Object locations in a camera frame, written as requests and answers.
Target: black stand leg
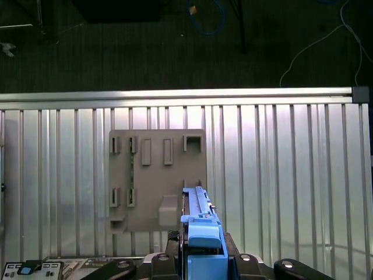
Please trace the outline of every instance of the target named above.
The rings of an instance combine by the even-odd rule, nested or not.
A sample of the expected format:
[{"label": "black stand leg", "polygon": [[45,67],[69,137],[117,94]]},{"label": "black stand leg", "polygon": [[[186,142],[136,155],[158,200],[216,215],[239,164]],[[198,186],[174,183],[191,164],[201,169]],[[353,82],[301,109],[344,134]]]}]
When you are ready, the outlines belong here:
[{"label": "black stand leg", "polygon": [[238,2],[238,21],[240,22],[240,36],[241,36],[242,52],[246,54],[246,39],[245,39],[244,13],[242,11],[242,0],[237,0],[237,2]]},{"label": "black stand leg", "polygon": [[44,27],[44,18],[43,18],[43,3],[42,0],[37,0],[37,13],[38,13],[38,20],[36,20],[30,12],[24,8],[23,5],[21,5],[17,0],[9,0],[10,4],[13,4],[15,7],[18,8],[24,15],[28,17],[28,20],[30,21],[29,24],[21,24],[21,25],[15,25],[15,26],[4,26],[3,29],[9,29],[9,28],[16,28],[16,27],[27,27],[32,26],[39,30],[41,35],[43,36],[44,40],[48,43],[56,44],[58,42],[57,38],[55,36],[51,36],[49,33],[46,32]]}]

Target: button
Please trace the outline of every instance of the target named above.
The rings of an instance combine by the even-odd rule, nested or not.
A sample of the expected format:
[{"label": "button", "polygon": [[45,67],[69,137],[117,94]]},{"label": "button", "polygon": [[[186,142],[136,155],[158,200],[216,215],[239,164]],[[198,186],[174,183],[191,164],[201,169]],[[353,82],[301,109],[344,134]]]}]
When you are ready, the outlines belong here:
[{"label": "button", "polygon": [[22,268],[22,270],[21,270],[21,274],[29,274],[30,271],[31,271],[31,268],[29,268],[29,267],[24,267],[24,268]]}]

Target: black bracket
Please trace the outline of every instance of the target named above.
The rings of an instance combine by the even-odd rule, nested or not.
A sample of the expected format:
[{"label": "black bracket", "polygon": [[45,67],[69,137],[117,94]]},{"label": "black bracket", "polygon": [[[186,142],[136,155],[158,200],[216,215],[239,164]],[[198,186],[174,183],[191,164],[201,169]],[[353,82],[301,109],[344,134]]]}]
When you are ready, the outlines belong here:
[{"label": "black bracket", "polygon": [[352,103],[368,104],[369,103],[369,87],[354,86],[352,88]]}]

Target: white cable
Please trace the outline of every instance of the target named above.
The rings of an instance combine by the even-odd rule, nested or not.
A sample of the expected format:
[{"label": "white cable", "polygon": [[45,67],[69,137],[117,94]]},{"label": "white cable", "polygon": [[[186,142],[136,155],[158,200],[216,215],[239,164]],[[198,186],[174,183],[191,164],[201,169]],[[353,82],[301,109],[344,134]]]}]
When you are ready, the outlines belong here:
[{"label": "white cable", "polygon": [[330,35],[332,35],[335,31],[337,31],[338,29],[340,29],[341,27],[343,27],[344,25],[341,24],[340,26],[334,28],[333,31],[331,31],[329,34],[327,34],[326,36],[322,37],[321,39],[317,40],[317,41],[314,41],[311,45],[309,45],[308,47],[305,47],[303,50],[301,50],[300,52],[297,53],[297,55],[293,58],[293,60],[291,61],[290,63],[290,66],[289,66],[289,69],[282,75],[281,79],[280,79],[280,88],[282,88],[282,80],[284,79],[284,77],[286,76],[286,74],[288,74],[292,67],[293,67],[293,64],[294,64],[294,61],[297,59],[297,57],[299,57],[304,51],[308,50],[309,48],[311,48],[312,46],[320,43],[321,41],[325,40],[326,38],[328,38]]},{"label": "white cable", "polygon": [[324,39],[328,38],[330,35],[332,35],[335,31],[337,31],[339,28],[341,28],[342,26],[344,26],[355,38],[356,42],[359,44],[359,47],[360,47],[360,62],[359,62],[359,67],[356,71],[356,74],[355,74],[355,84],[358,86],[358,83],[357,83],[357,77],[358,77],[358,74],[360,73],[360,70],[361,70],[361,65],[363,63],[363,53],[365,54],[365,56],[368,58],[368,60],[373,63],[373,59],[368,55],[367,51],[365,50],[365,48],[363,47],[363,45],[361,44],[361,40],[360,38],[358,37],[358,35],[356,35],[356,33],[354,32],[354,30],[351,28],[351,26],[349,26],[345,21],[344,21],[344,18],[343,18],[343,9],[344,7],[350,2],[350,0],[347,0],[343,5],[342,7],[340,8],[340,11],[339,11],[339,15],[340,15],[340,19],[342,21],[342,24],[338,27],[336,27],[333,31],[331,31],[329,34],[327,34],[325,37],[313,42],[312,44],[310,44],[308,47],[305,47],[303,50],[301,50],[300,52],[298,52],[298,54],[293,58],[293,60],[291,61],[290,63],[290,66],[288,68],[288,70],[281,76],[281,79],[280,79],[280,88],[282,88],[282,80],[284,79],[284,77],[291,71],[292,67],[293,67],[293,64],[294,64],[294,61],[297,59],[297,57],[302,54],[304,51],[306,51],[307,49],[311,48],[312,46],[320,43],[321,41],[323,41]]}]

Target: control panel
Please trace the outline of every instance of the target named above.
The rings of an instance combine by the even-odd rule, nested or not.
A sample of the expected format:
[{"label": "control panel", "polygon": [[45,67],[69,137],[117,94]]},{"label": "control panel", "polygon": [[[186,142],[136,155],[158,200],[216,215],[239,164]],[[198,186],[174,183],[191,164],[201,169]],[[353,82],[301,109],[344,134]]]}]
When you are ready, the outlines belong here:
[{"label": "control panel", "polygon": [[17,279],[48,279],[61,280],[62,269],[64,264],[62,262],[40,262],[40,261],[26,261],[26,262],[7,262],[5,270],[2,275],[4,280]]}]

